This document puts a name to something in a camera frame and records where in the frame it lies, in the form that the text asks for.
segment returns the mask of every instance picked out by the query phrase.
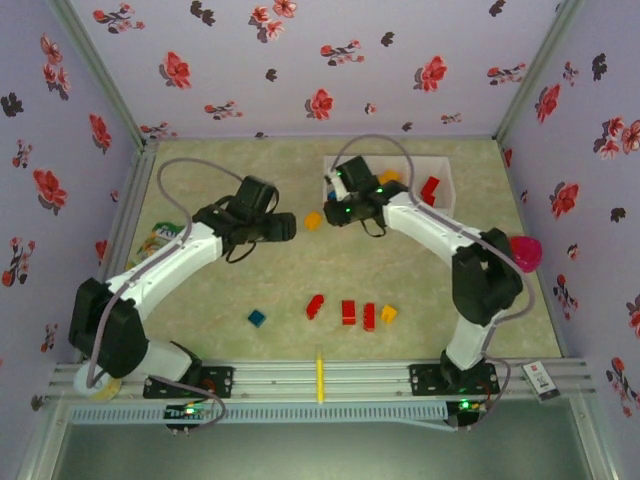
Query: beige mat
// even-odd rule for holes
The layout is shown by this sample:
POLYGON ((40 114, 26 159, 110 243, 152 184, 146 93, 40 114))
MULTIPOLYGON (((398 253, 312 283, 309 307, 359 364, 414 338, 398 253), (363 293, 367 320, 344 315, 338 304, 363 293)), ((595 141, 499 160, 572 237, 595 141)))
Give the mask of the beige mat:
MULTIPOLYGON (((315 232, 303 226, 312 210, 321 212, 322 157, 348 139, 178 140, 160 145, 152 181, 140 215, 132 254, 159 221, 183 222, 159 194, 155 172, 175 157, 209 159, 244 176, 276 184, 278 211, 298 219, 298 234, 282 244, 259 246, 235 265, 218 261, 169 294, 145 322, 152 338, 175 340, 203 358, 311 359, 321 345, 327 359, 436 358, 447 345, 457 312, 451 274, 434 254, 397 232, 368 237, 359 225, 342 229, 326 222, 315 232), (315 320, 305 315, 316 293, 326 301, 315 320), (340 301, 353 299, 398 309, 392 325, 376 331, 341 325, 340 301), (253 309, 267 319, 254 327, 253 309)), ((521 232, 497 144, 491 140, 403 140, 412 154, 449 157, 457 192, 455 218, 480 229, 521 232)), ((397 154, 382 141, 353 146, 357 154, 397 154)), ((191 212, 236 191, 238 183, 213 169, 181 164, 166 170, 166 187, 191 212)), ((540 295, 533 313, 499 329, 490 348, 507 357, 559 356, 548 312, 540 295)), ((526 303, 523 293, 516 306, 526 303)))

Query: white label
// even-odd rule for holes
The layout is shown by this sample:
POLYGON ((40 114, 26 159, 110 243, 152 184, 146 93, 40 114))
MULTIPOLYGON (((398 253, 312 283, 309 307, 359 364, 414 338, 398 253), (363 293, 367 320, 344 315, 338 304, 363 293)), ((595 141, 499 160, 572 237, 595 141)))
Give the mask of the white label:
POLYGON ((522 370, 525 375, 529 377, 529 381, 538 395, 542 395, 556 389, 556 385, 553 383, 553 380, 551 380, 551 377, 542 365, 542 362, 538 361, 523 365, 522 370))

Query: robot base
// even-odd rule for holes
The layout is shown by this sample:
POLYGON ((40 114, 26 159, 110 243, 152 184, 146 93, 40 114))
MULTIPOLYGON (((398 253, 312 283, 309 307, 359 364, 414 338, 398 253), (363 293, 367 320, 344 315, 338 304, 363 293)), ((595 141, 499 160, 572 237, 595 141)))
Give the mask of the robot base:
POLYGON ((409 365, 409 382, 414 397, 445 395, 491 395, 500 392, 496 368, 491 363, 473 367, 473 375, 457 386, 452 386, 442 376, 439 363, 409 365))
MULTIPOLYGON (((195 381, 188 383, 196 388, 210 390, 220 398, 231 398, 233 387, 232 367, 199 367, 195 381)), ((189 390, 166 385, 153 378, 145 381, 143 398, 147 399, 200 399, 202 395, 189 390)))

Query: pink ball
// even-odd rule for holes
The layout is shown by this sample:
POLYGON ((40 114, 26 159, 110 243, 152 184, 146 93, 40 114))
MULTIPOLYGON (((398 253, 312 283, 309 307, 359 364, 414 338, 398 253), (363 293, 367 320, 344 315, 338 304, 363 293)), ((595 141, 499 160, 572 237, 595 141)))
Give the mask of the pink ball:
POLYGON ((513 259, 524 273, 531 273, 542 262, 542 244, 535 238, 519 236, 510 237, 513 259))

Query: toy block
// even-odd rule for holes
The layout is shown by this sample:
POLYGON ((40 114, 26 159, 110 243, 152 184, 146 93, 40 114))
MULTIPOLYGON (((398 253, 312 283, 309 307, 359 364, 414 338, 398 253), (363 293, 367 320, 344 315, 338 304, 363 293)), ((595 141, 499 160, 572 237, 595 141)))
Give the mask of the toy block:
POLYGON ((367 332, 373 332, 376 329, 376 306, 373 303, 367 303, 364 306, 362 327, 367 332))
POLYGON ((307 317, 313 320, 324 303, 324 295, 314 295, 309 305, 307 305, 307 317))
POLYGON ((384 185, 391 180, 402 183, 402 176, 395 170, 385 170, 382 175, 378 175, 378 182, 380 182, 380 185, 384 185))
POLYGON ((322 223, 322 215, 318 212, 311 212, 304 219, 304 226, 309 230, 317 230, 322 223))
POLYGON ((420 190, 420 196, 422 197, 422 201, 428 205, 433 207, 433 204, 436 201, 436 198, 433 195, 436 187, 440 183, 440 180, 436 177, 429 177, 429 180, 424 184, 422 190, 420 190))
POLYGON ((256 328, 262 325, 266 319, 267 317, 265 317, 264 314, 262 312, 259 312, 258 310, 254 310, 249 315, 249 321, 253 323, 256 328))
POLYGON ((354 302, 353 300, 342 301, 342 324, 356 324, 356 302, 354 302))
POLYGON ((398 311, 395 308, 393 308, 391 305, 385 305, 384 307, 382 307, 380 318, 385 323, 392 323, 397 314, 398 311))

